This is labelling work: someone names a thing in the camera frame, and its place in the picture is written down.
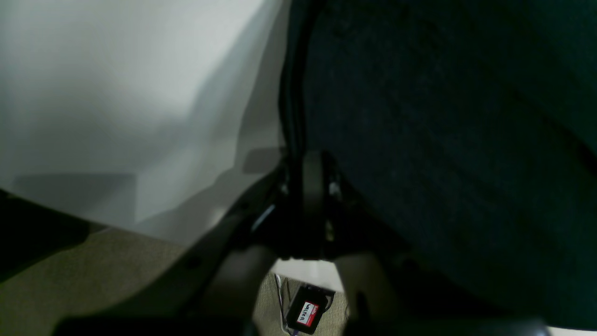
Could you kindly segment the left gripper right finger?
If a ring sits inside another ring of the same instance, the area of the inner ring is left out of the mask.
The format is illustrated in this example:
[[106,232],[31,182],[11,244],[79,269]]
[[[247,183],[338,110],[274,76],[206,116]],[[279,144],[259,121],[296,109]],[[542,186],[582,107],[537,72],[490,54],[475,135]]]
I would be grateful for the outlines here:
[[333,158],[301,162],[304,223],[322,234],[345,290],[345,336],[548,336],[533,315],[499,308],[454,284],[384,224]]

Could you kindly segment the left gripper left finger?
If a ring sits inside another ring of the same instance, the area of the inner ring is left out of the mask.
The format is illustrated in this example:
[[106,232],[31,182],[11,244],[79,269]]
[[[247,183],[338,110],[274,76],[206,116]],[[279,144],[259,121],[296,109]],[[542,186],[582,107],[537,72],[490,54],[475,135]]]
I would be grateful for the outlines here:
[[257,336],[252,312],[277,260],[271,236],[288,167],[281,163],[141,291],[92,315],[66,318],[58,336]]

